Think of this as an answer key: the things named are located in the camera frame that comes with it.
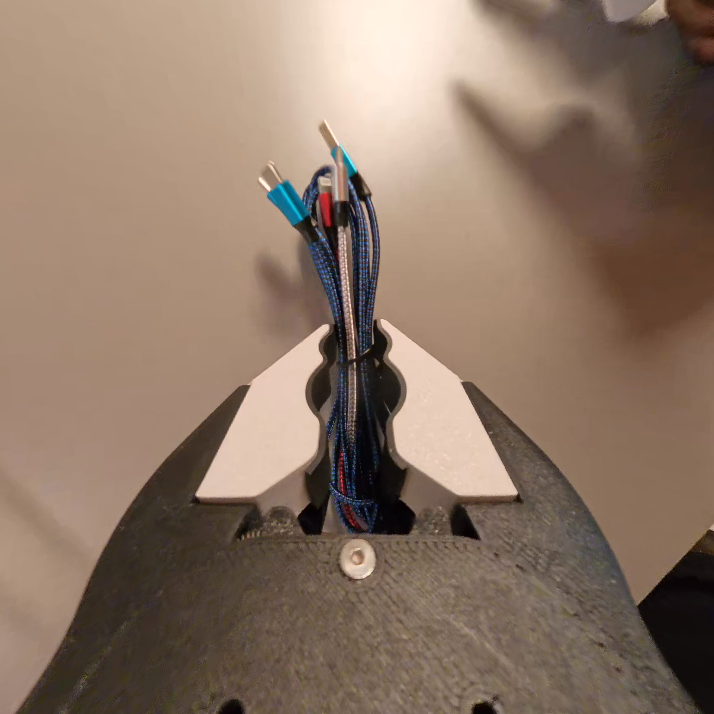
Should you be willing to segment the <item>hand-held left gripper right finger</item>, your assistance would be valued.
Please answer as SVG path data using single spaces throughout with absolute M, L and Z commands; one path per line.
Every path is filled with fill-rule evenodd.
M 390 456 L 404 472 L 398 498 L 416 515 L 516 501 L 518 489 L 462 380 L 390 322 L 377 320 L 376 331 L 398 385 L 386 424 Z

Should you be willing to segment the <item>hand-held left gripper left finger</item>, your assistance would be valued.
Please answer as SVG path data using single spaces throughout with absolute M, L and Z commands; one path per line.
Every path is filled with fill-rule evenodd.
M 196 491 L 199 503 L 252 505 L 262 515 L 286 508 L 307 534 L 335 530 L 326 426 L 335 356 L 334 327 L 324 325 L 252 380 Z

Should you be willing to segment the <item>person's right hand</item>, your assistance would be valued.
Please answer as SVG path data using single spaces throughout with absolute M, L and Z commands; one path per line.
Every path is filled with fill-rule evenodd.
M 693 57 L 713 64 L 713 1 L 666 1 L 667 13 Z

